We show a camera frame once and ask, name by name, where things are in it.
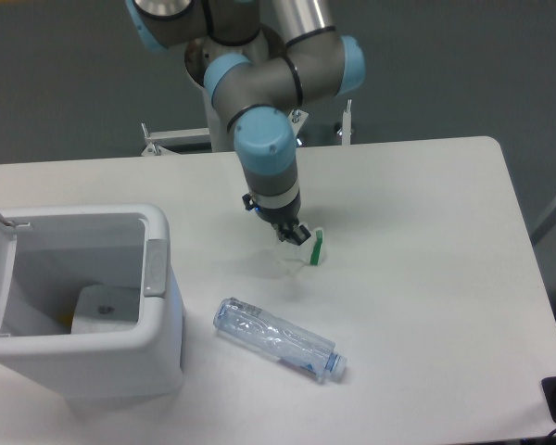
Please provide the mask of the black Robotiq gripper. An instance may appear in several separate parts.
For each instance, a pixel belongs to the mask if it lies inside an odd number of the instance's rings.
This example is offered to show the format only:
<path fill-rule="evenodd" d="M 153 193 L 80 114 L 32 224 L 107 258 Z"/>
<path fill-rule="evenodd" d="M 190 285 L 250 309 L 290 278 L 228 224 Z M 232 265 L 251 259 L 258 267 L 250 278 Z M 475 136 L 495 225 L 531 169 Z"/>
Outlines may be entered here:
<path fill-rule="evenodd" d="M 273 224 L 280 242 L 302 245 L 310 238 L 309 229 L 299 223 L 298 213 L 301 206 L 300 194 L 286 206 L 270 209 L 257 203 L 250 194 L 242 196 L 247 211 L 254 211 L 264 222 Z"/>

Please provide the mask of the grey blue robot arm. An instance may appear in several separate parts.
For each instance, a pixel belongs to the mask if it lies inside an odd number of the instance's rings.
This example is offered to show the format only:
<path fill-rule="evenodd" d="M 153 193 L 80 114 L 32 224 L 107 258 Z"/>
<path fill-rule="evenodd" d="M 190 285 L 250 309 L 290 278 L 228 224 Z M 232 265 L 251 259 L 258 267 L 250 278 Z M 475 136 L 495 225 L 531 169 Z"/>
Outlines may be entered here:
<path fill-rule="evenodd" d="M 308 102 L 360 87 L 360 45 L 338 33 L 325 1 L 275 1 L 284 48 L 272 55 L 258 1 L 129 1 L 144 45 L 166 50 L 200 42 L 200 84 L 239 158 L 243 202 L 281 242 L 302 245 L 297 139 L 287 117 Z"/>

